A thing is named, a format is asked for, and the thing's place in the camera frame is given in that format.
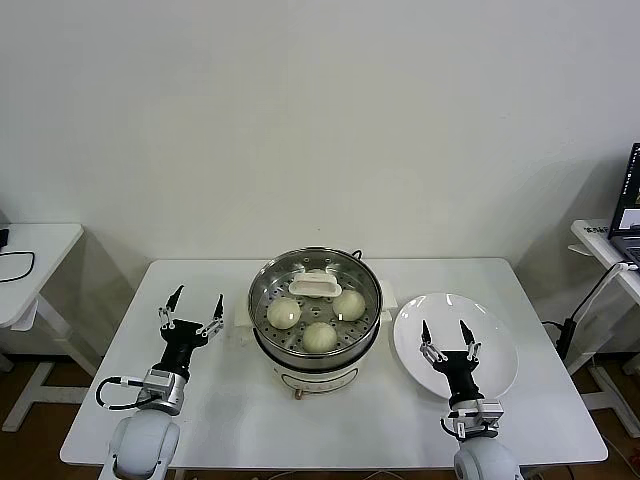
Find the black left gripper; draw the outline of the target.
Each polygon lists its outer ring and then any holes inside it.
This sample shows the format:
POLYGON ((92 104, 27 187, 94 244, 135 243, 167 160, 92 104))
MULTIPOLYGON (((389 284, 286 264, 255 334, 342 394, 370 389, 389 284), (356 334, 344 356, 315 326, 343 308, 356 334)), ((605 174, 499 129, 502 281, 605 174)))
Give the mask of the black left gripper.
POLYGON ((196 322, 174 322, 174 313, 184 289, 180 285, 164 306, 158 308, 160 335, 166 346, 156 369, 190 379, 190 362, 193 351, 208 344, 209 338, 216 336, 224 328, 224 295, 219 294, 213 316, 208 324, 196 322))

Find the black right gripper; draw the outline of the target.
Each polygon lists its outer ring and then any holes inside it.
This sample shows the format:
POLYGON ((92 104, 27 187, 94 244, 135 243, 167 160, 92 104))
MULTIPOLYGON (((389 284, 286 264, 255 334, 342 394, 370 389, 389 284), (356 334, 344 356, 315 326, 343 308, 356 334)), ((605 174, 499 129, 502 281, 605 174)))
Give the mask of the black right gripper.
POLYGON ((476 385, 473 372, 479 365, 478 353, 481 343, 475 340, 471 329, 463 320, 459 321, 463 340, 467 346, 464 351, 446 351, 443 353, 432 342, 425 320, 422 321, 420 352, 432 364, 435 371, 443 374, 450 390, 450 401, 472 401, 484 399, 476 385))

